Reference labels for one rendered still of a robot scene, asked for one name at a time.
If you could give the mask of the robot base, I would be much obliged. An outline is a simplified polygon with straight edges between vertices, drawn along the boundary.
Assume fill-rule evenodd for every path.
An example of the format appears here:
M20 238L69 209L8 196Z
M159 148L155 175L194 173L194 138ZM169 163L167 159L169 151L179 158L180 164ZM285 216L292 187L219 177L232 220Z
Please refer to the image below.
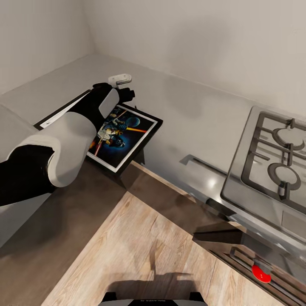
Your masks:
M98 306L208 306L200 292L191 292L189 300L164 299L126 299L117 300L116 292L106 292Z

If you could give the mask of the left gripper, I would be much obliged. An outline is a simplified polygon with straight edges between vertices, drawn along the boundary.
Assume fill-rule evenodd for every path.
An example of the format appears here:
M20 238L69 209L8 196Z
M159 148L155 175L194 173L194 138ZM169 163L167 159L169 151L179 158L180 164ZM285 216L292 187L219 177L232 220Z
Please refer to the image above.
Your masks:
M135 97L134 90L130 90L130 88L124 88L124 89L116 89L120 95L120 101L118 103L122 104L123 102L129 102L132 101L132 98Z

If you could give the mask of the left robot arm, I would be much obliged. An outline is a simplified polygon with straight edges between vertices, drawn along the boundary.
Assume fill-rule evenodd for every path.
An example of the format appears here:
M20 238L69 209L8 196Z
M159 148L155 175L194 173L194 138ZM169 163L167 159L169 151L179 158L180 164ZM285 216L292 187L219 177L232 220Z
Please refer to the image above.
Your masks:
M113 109L132 101L129 74L108 77L65 114L15 147L0 163L0 248L59 187L77 177L88 150Z

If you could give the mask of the poster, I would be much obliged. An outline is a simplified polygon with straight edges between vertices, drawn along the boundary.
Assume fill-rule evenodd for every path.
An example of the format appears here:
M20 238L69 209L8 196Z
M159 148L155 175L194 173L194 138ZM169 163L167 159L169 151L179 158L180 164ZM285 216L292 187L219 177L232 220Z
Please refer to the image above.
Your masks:
M87 90L80 94L33 126L41 131L90 92ZM162 123L162 119L129 105L119 104L96 133L85 159L118 179Z

